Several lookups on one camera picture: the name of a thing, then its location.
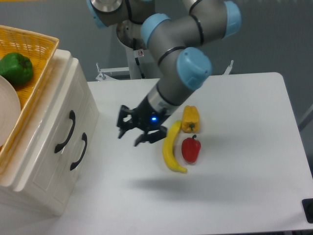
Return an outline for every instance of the pepper stem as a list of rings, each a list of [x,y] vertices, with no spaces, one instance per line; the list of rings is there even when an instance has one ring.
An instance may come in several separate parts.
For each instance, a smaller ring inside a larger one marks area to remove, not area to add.
[[[191,124],[189,125],[189,127],[190,127],[190,129],[193,131],[193,128],[195,128],[195,125],[194,125],[193,123],[191,123]]]

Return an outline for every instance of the yellow basket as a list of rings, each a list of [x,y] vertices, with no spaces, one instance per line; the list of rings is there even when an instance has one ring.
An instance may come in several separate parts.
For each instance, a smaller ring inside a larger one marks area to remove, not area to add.
[[[34,71],[33,78],[26,85],[14,87],[19,96],[22,111],[2,149],[0,147],[0,165],[2,170],[4,167],[3,162],[8,163],[8,159],[5,159],[5,156],[36,101],[36,95],[41,87],[43,75],[58,44],[59,39],[57,38],[0,25],[0,58],[11,52],[18,52],[30,59]]]

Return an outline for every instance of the white cabinet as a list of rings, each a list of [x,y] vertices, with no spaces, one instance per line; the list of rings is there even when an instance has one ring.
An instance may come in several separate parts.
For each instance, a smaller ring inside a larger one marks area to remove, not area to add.
[[[49,76],[8,168],[0,202],[61,215],[74,188],[99,116],[77,59],[57,50]]]

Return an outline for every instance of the light blue joint cover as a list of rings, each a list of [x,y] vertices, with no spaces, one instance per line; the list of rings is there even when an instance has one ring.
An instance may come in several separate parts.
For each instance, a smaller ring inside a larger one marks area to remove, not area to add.
[[[224,38],[237,33],[241,28],[241,13],[238,6],[232,1],[225,1],[227,10],[227,26]]]
[[[195,91],[212,74],[211,61],[197,48],[183,50],[176,62],[177,72],[186,87]]]
[[[88,8],[90,10],[90,12],[92,13],[92,17],[94,19],[94,22],[96,23],[98,28],[106,28],[107,26],[102,23],[102,21],[99,19],[99,17],[97,16],[97,14],[95,13],[92,5],[91,5],[91,1],[90,0],[86,0]]]
[[[141,37],[148,47],[149,39],[155,28],[163,21],[170,20],[170,18],[165,14],[154,14],[147,18],[141,27]]]

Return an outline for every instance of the white plate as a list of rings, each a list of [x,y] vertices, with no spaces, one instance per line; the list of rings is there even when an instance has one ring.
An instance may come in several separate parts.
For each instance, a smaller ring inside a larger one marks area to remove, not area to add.
[[[0,146],[12,132],[21,113],[18,94],[12,85],[0,76]]]

